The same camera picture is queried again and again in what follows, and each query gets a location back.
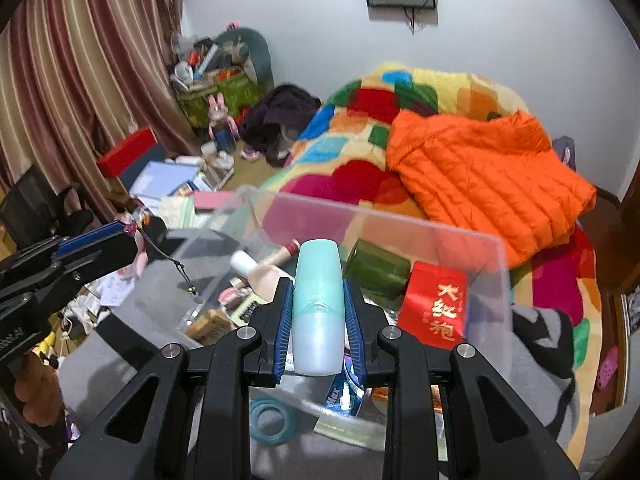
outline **mesh chair back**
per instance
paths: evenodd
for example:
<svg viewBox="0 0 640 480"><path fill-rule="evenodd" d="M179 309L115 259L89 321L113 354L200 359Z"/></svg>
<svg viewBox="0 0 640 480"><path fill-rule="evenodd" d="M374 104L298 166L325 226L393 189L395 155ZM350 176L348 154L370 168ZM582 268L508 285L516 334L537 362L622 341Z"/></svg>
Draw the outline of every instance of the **mesh chair back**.
<svg viewBox="0 0 640 480"><path fill-rule="evenodd" d="M0 204L0 221L16 246L23 249L55 232L58 203L46 177L31 166Z"/></svg>

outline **pink bunny toy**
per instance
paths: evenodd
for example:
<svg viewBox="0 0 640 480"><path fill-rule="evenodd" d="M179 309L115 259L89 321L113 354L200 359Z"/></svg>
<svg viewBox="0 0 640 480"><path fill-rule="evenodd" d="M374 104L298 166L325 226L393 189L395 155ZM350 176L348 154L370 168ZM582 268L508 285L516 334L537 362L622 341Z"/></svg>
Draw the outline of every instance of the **pink bunny toy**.
<svg viewBox="0 0 640 480"><path fill-rule="evenodd" d="M238 126L234 118L229 115L229 110L225 106L225 97L218 94L217 98L213 95L209 96L209 137L213 139L213 127L220 123L226 122L229 125L231 134L235 139L239 139Z"/></svg>

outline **clear plastic bin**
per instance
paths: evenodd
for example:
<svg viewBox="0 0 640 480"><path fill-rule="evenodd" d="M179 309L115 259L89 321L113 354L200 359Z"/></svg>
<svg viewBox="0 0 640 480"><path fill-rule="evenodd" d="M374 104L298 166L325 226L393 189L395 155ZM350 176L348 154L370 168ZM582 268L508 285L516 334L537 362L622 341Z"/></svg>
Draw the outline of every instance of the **clear plastic bin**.
<svg viewBox="0 0 640 480"><path fill-rule="evenodd" d="M228 280L234 275L228 261L237 249L246 250L259 261L293 238L300 243L328 238L338 244L345 261L353 245L362 238L412 262L420 260L463 271L468 286L465 337L509 381L510 291L504 248L497 238L407 216L253 187L241 187L212 216L208 227L209 231L181 233L188 241L175 255L185 263L192 279L195 276L198 280L196 286L204 304L185 301L181 290L181 307L176 305L166 314L169 317L162 320L165 326L172 324L184 330L205 308L217 307L218 294L229 286ZM294 273L294 267L285 269ZM157 318L158 303L148 304L149 315ZM275 397L298 410L295 412L298 430L285 446L261 446L252 441L254 474L274 480L380 478L385 417L376 411L370 399L365 400L357 417L337 415L324 408L322 403L331 382L332 378L288 373L274 390L252 388L252 398ZM436 419L442 458L446 456L446 449L442 449L442 420L437 416ZM325 428L335 427L338 433L342 432L341 442L315 433L318 420Z"/></svg>

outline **metal bolt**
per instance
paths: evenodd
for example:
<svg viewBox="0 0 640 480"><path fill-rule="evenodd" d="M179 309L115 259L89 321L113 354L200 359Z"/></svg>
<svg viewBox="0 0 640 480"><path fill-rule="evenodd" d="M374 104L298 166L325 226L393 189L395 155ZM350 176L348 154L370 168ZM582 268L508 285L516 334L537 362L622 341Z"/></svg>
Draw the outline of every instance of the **metal bolt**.
<svg viewBox="0 0 640 480"><path fill-rule="evenodd" d="M252 326L243 326L242 328L239 328L236 331L236 335L240 338L240 339L251 339L252 337L254 337L256 334L255 332L255 328Z"/></svg>
<svg viewBox="0 0 640 480"><path fill-rule="evenodd" d="M468 343L462 343L462 345L458 345L456 351L458 352L460 357L463 357L465 359L469 359L470 357L476 355L476 349Z"/></svg>
<svg viewBox="0 0 640 480"><path fill-rule="evenodd" d="M387 339L398 339L402 335L402 330L397 326L385 326L382 329L382 335Z"/></svg>
<svg viewBox="0 0 640 480"><path fill-rule="evenodd" d="M167 359L173 359L174 357L178 357L182 352L182 347L178 345L178 343L169 343L162 347L162 356Z"/></svg>

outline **multicolored bedspread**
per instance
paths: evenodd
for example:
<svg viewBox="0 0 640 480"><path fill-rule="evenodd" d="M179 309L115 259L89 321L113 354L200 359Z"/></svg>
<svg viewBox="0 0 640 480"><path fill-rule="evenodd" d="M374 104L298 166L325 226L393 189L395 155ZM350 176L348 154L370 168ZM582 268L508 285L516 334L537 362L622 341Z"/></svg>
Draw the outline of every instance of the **multicolored bedspread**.
<svg viewBox="0 0 640 480"><path fill-rule="evenodd" d="M475 75L385 66L331 95L293 146L289 165L263 187L425 218L398 176L385 171L389 126L401 108L474 120L527 110L515 92ZM567 453L577 465L602 342L595 256L584 232L576 228L570 243L512 270L511 285L514 303L557 308L572 320L580 421Z"/></svg>

